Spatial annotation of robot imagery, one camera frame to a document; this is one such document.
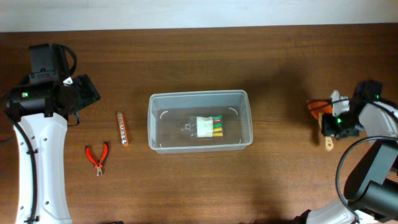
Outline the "orange scraper with wooden handle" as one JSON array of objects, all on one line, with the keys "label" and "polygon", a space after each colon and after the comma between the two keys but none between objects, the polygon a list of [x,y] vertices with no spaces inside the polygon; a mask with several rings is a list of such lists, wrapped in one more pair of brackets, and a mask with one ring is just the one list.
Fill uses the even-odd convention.
[{"label": "orange scraper with wooden handle", "polygon": [[319,139],[323,143],[326,151],[331,151],[334,148],[332,137],[324,136],[322,134],[322,116],[332,115],[333,107],[328,100],[307,100],[307,108],[310,114],[318,121],[319,125]]}]

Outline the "orange socket bit holder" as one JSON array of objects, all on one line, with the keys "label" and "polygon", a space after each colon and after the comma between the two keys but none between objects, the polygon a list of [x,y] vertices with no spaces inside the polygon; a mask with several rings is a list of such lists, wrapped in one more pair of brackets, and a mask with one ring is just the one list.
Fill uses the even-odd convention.
[{"label": "orange socket bit holder", "polygon": [[126,126],[124,124],[123,114],[121,112],[117,112],[119,132],[121,137],[121,144],[125,147],[129,145],[129,141],[126,134]]}]

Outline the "red handled pliers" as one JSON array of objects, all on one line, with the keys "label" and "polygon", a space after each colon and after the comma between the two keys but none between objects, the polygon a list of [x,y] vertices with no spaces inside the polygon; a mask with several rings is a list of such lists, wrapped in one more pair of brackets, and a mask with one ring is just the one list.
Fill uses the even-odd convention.
[{"label": "red handled pliers", "polygon": [[109,144],[108,142],[103,143],[103,152],[99,157],[96,157],[91,150],[91,147],[85,147],[85,154],[88,160],[94,165],[96,169],[96,175],[98,177],[103,175],[104,163],[109,154]]}]

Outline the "clear plastic container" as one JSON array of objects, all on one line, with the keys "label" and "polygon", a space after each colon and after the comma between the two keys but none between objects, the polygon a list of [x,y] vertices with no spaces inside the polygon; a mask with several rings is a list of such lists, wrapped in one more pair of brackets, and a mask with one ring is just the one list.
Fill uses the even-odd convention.
[{"label": "clear plastic container", "polygon": [[[223,137],[192,138],[191,116],[223,117]],[[252,144],[251,108],[244,90],[159,93],[149,98],[149,147],[159,154],[242,150]]]}]

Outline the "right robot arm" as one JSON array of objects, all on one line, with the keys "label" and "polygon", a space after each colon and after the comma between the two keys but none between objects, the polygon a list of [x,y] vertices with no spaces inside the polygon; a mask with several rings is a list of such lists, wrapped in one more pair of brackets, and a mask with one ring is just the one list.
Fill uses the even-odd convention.
[{"label": "right robot arm", "polygon": [[[318,120],[327,150],[333,140],[366,133],[341,156],[335,174],[338,199],[317,210],[307,210],[293,219],[301,224],[385,223],[397,220],[397,182],[388,178],[397,172],[397,104],[384,99],[382,83],[365,80],[352,97],[334,91],[328,100],[308,100],[307,108]],[[340,185],[348,154],[357,146],[370,147]]]}]

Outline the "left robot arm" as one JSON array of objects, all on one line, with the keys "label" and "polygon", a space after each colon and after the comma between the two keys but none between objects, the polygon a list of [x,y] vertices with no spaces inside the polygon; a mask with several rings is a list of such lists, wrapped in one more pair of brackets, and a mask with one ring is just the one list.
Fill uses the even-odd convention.
[{"label": "left robot arm", "polygon": [[7,95],[19,151],[16,223],[71,223],[64,146],[70,116],[100,100],[88,75],[74,77],[75,53],[60,44],[29,48],[32,71]]}]

